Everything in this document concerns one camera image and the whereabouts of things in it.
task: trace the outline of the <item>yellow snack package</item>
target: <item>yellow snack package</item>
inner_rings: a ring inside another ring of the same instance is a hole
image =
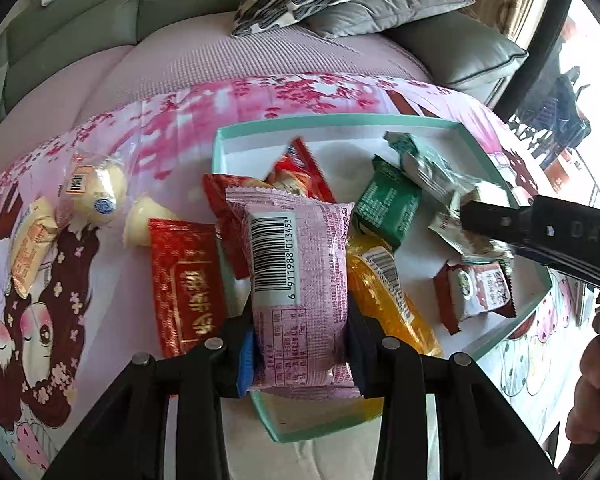
[[[442,348],[400,286],[391,249],[380,238],[353,229],[347,239],[347,283],[363,316],[377,319],[384,333],[418,353],[442,357]]]
[[[40,197],[27,208],[11,246],[11,275],[21,298],[29,295],[40,264],[56,236],[54,208],[48,199]]]

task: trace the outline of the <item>blue round label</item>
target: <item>blue round label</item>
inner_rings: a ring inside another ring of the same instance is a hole
[[[100,214],[109,215],[116,210],[116,205],[108,198],[99,198],[93,203],[93,208]]]

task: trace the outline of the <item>cartoon eye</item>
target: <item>cartoon eye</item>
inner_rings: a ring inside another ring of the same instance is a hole
[[[40,327],[40,344],[42,346],[49,346],[51,343],[51,330],[49,325],[43,325]]]

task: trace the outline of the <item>nutrition facts table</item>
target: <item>nutrition facts table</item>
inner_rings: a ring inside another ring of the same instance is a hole
[[[306,384],[306,309],[274,310],[272,323],[276,385]]]

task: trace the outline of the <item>red wrapper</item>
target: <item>red wrapper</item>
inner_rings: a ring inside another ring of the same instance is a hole
[[[218,218],[218,229],[222,237],[222,248],[234,268],[234,276],[241,280],[250,275],[247,256],[242,246],[242,227],[235,213],[226,203],[228,187],[271,187],[266,182],[250,176],[204,174],[202,187],[211,211]]]
[[[336,202],[318,165],[300,137],[291,141],[266,181],[273,187],[296,195],[317,198],[332,204]]]
[[[509,271],[499,262],[454,266],[447,262],[433,283],[440,321],[451,335],[460,331],[460,321],[485,312],[516,317]]]
[[[149,220],[155,316],[165,357],[214,336],[226,318],[216,228]]]

